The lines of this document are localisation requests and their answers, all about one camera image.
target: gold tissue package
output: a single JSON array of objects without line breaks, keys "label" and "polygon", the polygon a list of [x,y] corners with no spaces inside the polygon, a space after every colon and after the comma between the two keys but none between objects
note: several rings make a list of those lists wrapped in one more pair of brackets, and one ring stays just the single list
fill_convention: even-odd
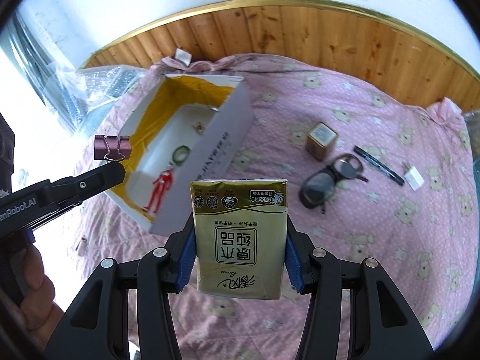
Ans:
[{"label": "gold tissue package", "polygon": [[287,181],[190,183],[199,292],[280,299],[287,239]]}]

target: screw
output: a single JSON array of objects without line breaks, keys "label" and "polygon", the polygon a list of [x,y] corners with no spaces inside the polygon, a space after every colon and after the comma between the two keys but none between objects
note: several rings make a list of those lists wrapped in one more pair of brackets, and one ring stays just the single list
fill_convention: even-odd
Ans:
[{"label": "screw", "polygon": [[366,259],[365,265],[370,268],[376,268],[378,266],[378,261],[376,259]]},{"label": "screw", "polygon": [[153,251],[153,256],[155,256],[155,257],[163,257],[166,254],[167,254],[167,249],[165,249],[164,247],[157,247]]},{"label": "screw", "polygon": [[313,249],[311,252],[315,257],[325,257],[327,256],[327,252],[325,249],[322,249],[321,247],[316,247]]},{"label": "screw", "polygon": [[104,259],[100,265],[102,266],[102,268],[110,268],[113,265],[113,260]]}]

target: pink binder clip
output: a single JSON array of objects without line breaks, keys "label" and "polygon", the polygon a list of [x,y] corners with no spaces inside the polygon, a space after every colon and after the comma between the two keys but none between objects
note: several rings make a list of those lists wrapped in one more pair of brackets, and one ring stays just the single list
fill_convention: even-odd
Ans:
[{"label": "pink binder clip", "polygon": [[118,162],[130,158],[130,137],[126,135],[95,135],[94,159]]}]

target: black pen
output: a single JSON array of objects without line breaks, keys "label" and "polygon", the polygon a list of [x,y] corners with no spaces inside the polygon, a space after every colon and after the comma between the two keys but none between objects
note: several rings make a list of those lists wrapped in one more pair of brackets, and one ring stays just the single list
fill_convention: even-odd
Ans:
[{"label": "black pen", "polygon": [[372,157],[366,151],[362,150],[360,147],[355,146],[353,151],[358,154],[360,157],[366,159],[369,163],[371,163],[374,167],[380,169],[383,173],[385,173],[388,177],[390,177],[395,183],[399,186],[403,186],[405,184],[405,180],[402,179],[397,173],[395,173],[390,168],[386,167],[383,163],[378,161],[375,157]]}]

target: pink bedsheet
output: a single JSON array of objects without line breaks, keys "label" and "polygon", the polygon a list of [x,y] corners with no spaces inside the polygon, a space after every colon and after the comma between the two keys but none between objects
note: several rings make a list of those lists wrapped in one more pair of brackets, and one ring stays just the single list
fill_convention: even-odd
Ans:
[{"label": "pink bedsheet", "polygon": [[[154,65],[118,100],[99,133],[117,134],[159,76],[176,69],[181,65],[171,59]],[[287,178],[289,215],[297,230],[340,259],[378,259],[438,345],[467,305],[478,253],[472,155],[457,106],[448,99],[429,110],[401,105],[359,79],[272,55],[237,55],[189,69],[200,71],[244,76],[256,117],[225,178]],[[358,145],[398,173],[402,162],[416,166],[425,184],[414,192],[366,166],[370,182],[342,182],[326,215],[305,209],[297,197],[299,186],[322,164],[304,150],[304,143],[319,120],[339,133],[329,158]],[[92,153],[87,148],[78,173],[95,166]],[[70,254],[84,278],[103,258],[138,259],[165,243],[138,227],[105,194],[64,219],[70,228],[65,234],[72,237]],[[82,256],[74,252],[80,237],[87,239]],[[270,301],[200,294],[195,273],[194,267],[183,293],[170,296],[184,359],[295,357],[309,296],[296,294],[287,276],[282,299]],[[134,293],[132,298],[130,334],[136,341]],[[343,300],[339,359],[346,357],[348,346],[348,291]]]}]

